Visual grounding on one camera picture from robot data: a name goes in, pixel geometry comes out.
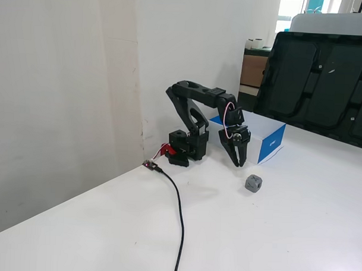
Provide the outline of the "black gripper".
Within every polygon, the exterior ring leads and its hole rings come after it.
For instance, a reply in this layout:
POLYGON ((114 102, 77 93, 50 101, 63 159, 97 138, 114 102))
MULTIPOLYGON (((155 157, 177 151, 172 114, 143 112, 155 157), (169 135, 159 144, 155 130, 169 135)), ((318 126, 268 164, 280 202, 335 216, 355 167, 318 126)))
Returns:
POLYGON ((228 133, 228 137, 226 137, 224 129, 219 130, 219 139, 221 145, 226 150, 233 164, 236 167, 242 167, 246 162, 247 144, 250 141, 251 132, 247 125, 227 127, 226 131, 228 133))

